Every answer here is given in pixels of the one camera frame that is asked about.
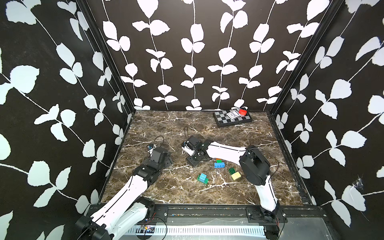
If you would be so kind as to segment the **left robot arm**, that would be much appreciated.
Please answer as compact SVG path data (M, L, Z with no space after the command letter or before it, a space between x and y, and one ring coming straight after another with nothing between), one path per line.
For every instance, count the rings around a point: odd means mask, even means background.
M171 153L162 147L153 147L149 153L108 203L91 216L80 217L76 222L78 240L119 240L154 212L154 202L141 194L158 180L172 161Z

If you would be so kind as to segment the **long green lego brick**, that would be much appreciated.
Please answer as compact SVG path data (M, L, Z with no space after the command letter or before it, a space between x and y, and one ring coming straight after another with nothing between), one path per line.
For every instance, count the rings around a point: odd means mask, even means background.
M203 184L207 184L209 182L209 179L207 177L201 178L201 176L198 176L197 180Z

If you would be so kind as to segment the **cyan lego brick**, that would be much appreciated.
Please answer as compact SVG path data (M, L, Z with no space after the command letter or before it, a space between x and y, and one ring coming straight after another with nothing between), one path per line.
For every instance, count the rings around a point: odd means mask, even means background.
M200 175L199 175L199 181L201 181L201 182L205 182L206 179L207 179L207 176L206 176L205 174L200 174Z

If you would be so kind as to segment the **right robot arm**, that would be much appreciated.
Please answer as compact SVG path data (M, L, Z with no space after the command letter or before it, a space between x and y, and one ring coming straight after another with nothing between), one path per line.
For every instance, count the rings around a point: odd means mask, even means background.
M189 155L187 162L196 167L206 159L220 159L239 165L246 179L256 186L260 198L261 209L264 214L276 214L279 200L276 198L271 183L271 164L253 145L232 147L215 141L201 141L191 136L182 143L182 149Z

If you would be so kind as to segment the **long blue lego brick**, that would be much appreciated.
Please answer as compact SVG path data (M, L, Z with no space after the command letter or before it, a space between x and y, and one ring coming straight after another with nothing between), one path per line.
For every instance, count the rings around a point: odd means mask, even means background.
M225 165L225 163L222 163L222 162L220 162L220 163L214 163L214 168L216 169L216 168L225 168L226 167L226 165Z

